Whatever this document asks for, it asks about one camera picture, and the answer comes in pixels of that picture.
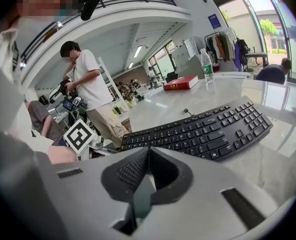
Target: water bottle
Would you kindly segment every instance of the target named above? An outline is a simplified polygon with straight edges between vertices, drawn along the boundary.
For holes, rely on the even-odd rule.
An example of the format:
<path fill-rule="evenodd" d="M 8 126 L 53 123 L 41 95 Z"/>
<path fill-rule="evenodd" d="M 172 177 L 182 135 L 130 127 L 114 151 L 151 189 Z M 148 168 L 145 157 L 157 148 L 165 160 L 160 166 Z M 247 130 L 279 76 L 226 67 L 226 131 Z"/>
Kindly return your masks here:
<path fill-rule="evenodd" d="M 206 53 L 205 49 L 201 49 L 201 63 L 203 68 L 206 83 L 214 82 L 214 74 L 210 56 Z"/>

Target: black keyboard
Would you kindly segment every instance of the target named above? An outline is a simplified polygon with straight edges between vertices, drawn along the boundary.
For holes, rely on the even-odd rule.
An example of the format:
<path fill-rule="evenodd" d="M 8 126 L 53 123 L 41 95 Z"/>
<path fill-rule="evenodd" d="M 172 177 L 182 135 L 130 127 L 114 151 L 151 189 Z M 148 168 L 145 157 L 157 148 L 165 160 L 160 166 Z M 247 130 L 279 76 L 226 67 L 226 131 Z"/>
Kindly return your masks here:
<path fill-rule="evenodd" d="M 126 134 L 121 151 L 159 147 L 220 162 L 262 139 L 272 127 L 243 96 L 198 115 Z"/>

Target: white table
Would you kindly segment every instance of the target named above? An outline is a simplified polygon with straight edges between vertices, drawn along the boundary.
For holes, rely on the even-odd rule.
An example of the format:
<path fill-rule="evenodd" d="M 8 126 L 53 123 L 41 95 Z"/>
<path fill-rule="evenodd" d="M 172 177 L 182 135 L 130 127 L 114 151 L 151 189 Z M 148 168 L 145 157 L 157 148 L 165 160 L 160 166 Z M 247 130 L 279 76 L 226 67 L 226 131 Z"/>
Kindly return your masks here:
<path fill-rule="evenodd" d="M 199 114 L 247 95 L 274 127 L 259 143 L 223 162 L 278 203 L 296 195 L 296 86 L 245 79 L 204 80 L 191 90 L 159 91 L 130 110 L 134 132 Z"/>

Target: railing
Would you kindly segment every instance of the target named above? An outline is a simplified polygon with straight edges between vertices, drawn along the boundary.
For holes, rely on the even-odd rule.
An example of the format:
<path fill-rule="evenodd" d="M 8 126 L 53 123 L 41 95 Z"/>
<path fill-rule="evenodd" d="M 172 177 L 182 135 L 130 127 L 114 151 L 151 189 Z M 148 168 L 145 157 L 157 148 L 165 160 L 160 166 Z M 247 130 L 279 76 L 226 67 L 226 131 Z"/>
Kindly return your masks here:
<path fill-rule="evenodd" d="M 122 4 L 122 3 L 130 3 L 130 2 L 144 2 L 144 3 L 162 3 L 162 4 L 169 4 L 173 6 L 177 6 L 174 0 L 101 0 L 100 4 L 97 6 L 99 8 L 106 8 L 107 6 Z M 80 14 L 72 16 L 63 20 L 61 23 L 62 27 L 67 25 L 70 21 L 74 20 L 75 18 L 79 17 Z M 30 59 L 32 54 L 53 34 L 57 32 L 57 22 L 50 23 L 43 31 L 41 31 L 27 46 L 27 48 L 23 51 L 21 58 L 22 64 L 27 64 L 27 61 Z M 18 60 L 14 58 L 13 64 L 14 66 L 17 65 Z"/>

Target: blue sign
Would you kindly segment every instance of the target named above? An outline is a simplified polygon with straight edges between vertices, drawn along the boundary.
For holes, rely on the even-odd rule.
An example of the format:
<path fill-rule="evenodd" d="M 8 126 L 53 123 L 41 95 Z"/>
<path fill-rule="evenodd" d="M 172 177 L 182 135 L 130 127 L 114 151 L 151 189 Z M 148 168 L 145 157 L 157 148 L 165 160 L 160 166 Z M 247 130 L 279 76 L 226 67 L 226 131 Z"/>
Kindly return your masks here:
<path fill-rule="evenodd" d="M 221 27 L 219 19 L 215 14 L 209 16 L 208 19 L 214 29 Z"/>

